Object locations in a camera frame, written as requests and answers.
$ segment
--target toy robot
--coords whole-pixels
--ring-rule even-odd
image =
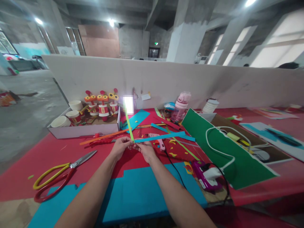
[[[89,113],[91,116],[96,116],[98,115],[98,107],[97,104],[94,103],[94,101],[97,100],[97,97],[92,95],[90,96],[91,92],[90,91],[86,91],[85,92],[88,96],[85,97],[85,102],[91,102],[91,104],[89,104]]]
[[[110,111],[111,111],[111,114],[115,117],[118,114],[118,104],[116,101],[118,101],[119,96],[116,94],[117,92],[118,92],[118,90],[115,88],[114,93],[109,93],[109,99],[113,100],[112,102],[110,102]]]
[[[102,117],[103,121],[108,120],[109,110],[108,106],[105,104],[105,102],[108,102],[109,98],[107,95],[105,95],[105,92],[102,90],[100,91],[100,95],[97,96],[97,100],[101,101],[101,104],[98,105],[99,107],[99,116]]]

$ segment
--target door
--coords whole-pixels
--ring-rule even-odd
[[[158,58],[159,57],[159,48],[150,47],[149,48],[149,58]]]

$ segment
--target red table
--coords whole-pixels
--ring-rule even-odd
[[[154,109],[148,109],[147,111],[155,114]],[[263,122],[265,124],[271,124],[274,128],[287,134],[291,134],[295,138],[304,141],[304,113],[302,112],[296,114],[300,117],[300,119],[271,120],[259,114],[253,113],[246,108],[218,109],[216,111],[223,117],[241,114],[244,118],[244,123]],[[150,116],[145,119],[142,124],[150,124],[152,122],[155,123],[154,118]],[[155,128],[136,129],[133,132],[134,137],[138,137],[138,135],[145,133],[163,134],[162,131]],[[128,134],[121,134],[117,137],[122,137],[125,135]],[[181,138],[178,139],[180,141],[192,143]],[[32,198],[36,193],[36,191],[32,189],[32,186],[35,180],[44,171],[56,165],[74,162],[85,153],[97,149],[98,152],[90,160],[88,160],[88,162],[77,168],[77,171],[70,180],[69,184],[79,185],[87,182],[105,157],[109,154],[113,145],[98,145],[93,149],[90,147],[79,146],[80,142],[86,140],[88,139],[56,139],[51,134],[47,135],[0,177],[0,201]],[[169,140],[166,140],[164,143],[168,153],[173,152],[178,155],[177,158],[171,159],[172,162],[193,160],[193,157],[190,154],[185,154],[185,150],[179,144],[169,144]],[[207,156],[200,148],[189,145],[186,145],[186,147],[198,158],[208,161]],[[169,160],[165,154],[161,153],[157,147],[155,148],[161,161],[164,164],[168,164]],[[138,151],[128,150],[117,163],[112,178],[122,177],[124,170],[147,166],[148,164],[144,161],[142,155]],[[230,189],[231,197],[236,206],[304,192],[304,164],[301,161],[294,159],[292,161],[273,164],[270,165],[270,167],[281,176],[242,190],[236,191],[234,189]],[[31,175],[34,175],[34,177],[28,180],[28,177]]]

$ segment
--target white partition wall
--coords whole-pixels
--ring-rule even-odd
[[[135,88],[137,108],[162,108],[175,102],[182,91],[190,91],[191,108],[202,108],[208,97],[217,98],[219,108],[304,105],[304,71],[252,67],[212,66],[88,56],[45,55],[66,98],[84,100],[85,91],[98,95],[118,89],[131,95]],[[141,95],[151,93],[142,101]]]

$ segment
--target yellow scissors handle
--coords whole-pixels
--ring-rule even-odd
[[[69,168],[70,166],[70,163],[67,163],[67,164],[63,164],[63,165],[58,165],[58,166],[55,166],[51,169],[49,169],[48,171],[46,171],[44,174],[42,174],[37,180],[36,182],[34,183],[33,185],[33,189],[34,190],[38,190],[44,186],[46,186],[49,182],[51,182],[52,180],[54,180],[56,177],[58,177],[63,171],[65,171],[67,168]],[[44,182],[43,184],[39,185],[39,182],[46,176],[48,175],[50,172],[52,172],[53,170],[55,169],[58,169],[58,168],[61,168],[63,167],[58,173],[56,173],[54,176],[52,176],[50,179],[48,179],[46,182]]]

